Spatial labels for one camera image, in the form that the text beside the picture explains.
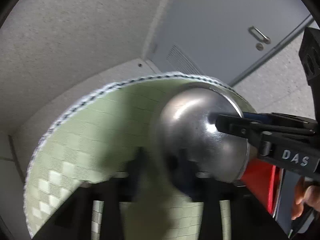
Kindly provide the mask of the person's right hand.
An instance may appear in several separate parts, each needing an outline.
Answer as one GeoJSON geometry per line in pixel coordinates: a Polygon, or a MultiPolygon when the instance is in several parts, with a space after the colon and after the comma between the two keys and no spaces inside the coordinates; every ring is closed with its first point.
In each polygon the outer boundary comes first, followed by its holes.
{"type": "Polygon", "coordinates": [[[297,185],[295,186],[291,219],[295,220],[302,215],[304,204],[319,212],[319,203],[319,186],[311,185],[310,181],[305,181],[304,177],[300,177],[297,185]]]}

